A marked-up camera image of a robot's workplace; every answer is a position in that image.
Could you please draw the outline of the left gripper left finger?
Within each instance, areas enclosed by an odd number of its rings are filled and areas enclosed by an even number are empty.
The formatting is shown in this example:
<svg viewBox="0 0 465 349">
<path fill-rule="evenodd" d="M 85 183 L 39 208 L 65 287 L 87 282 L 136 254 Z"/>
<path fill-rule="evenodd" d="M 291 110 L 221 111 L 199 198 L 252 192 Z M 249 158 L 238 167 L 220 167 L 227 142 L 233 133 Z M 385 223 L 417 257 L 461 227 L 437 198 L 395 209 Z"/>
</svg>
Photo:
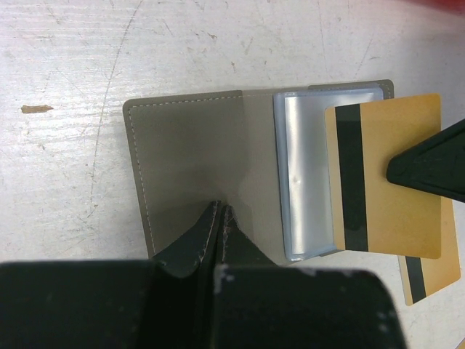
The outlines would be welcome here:
<svg viewBox="0 0 465 349">
<path fill-rule="evenodd" d="M 3 348 L 202 348 L 221 204 L 146 260 L 5 262 Z"/>
</svg>

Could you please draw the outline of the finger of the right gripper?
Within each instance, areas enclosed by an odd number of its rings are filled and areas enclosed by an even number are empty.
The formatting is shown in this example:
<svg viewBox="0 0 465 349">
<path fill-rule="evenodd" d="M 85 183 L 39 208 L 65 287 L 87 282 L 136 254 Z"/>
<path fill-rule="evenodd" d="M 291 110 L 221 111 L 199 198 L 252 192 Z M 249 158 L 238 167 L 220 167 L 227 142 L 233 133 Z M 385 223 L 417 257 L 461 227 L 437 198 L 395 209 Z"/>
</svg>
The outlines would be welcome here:
<svg viewBox="0 0 465 349">
<path fill-rule="evenodd" d="M 394 156 L 387 180 L 464 202 L 464 120 Z"/>
</svg>

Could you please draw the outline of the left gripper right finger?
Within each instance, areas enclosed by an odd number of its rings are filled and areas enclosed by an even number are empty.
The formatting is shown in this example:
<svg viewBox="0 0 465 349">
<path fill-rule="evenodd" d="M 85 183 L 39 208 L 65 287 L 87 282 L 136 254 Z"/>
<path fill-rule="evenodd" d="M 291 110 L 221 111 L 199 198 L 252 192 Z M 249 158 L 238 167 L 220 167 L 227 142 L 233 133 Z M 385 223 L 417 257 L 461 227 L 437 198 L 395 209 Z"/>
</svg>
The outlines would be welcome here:
<svg viewBox="0 0 465 349">
<path fill-rule="evenodd" d="M 215 348 L 405 348 L 392 297 L 372 272 L 282 267 L 222 210 Z"/>
</svg>

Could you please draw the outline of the gold card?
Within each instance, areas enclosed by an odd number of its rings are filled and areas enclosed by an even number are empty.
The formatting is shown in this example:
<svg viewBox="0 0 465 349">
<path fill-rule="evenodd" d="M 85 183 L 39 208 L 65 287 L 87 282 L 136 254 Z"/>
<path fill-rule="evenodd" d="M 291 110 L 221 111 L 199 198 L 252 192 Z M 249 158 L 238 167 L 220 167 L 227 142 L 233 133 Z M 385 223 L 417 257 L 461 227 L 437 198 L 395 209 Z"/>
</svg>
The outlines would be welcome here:
<svg viewBox="0 0 465 349">
<path fill-rule="evenodd" d="M 441 199 L 390 183 L 389 161 L 441 130 L 438 94 L 325 110 L 336 249 L 437 259 Z"/>
<path fill-rule="evenodd" d="M 437 259 L 399 256 L 406 305 L 414 305 L 461 277 L 453 201 L 441 199 L 441 256 Z"/>
</svg>

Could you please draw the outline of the grey card holder wallet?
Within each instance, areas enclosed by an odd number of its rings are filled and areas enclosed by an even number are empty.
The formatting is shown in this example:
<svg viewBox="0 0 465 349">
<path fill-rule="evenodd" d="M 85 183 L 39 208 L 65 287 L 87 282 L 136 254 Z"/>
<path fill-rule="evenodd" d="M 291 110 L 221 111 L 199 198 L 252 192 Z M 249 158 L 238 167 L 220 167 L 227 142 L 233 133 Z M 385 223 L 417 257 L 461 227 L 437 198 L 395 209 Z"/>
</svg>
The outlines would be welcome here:
<svg viewBox="0 0 465 349">
<path fill-rule="evenodd" d="M 324 113 L 390 99 L 389 79 L 130 99 L 123 115 L 149 255 L 212 201 L 273 262 L 338 252 Z"/>
</svg>

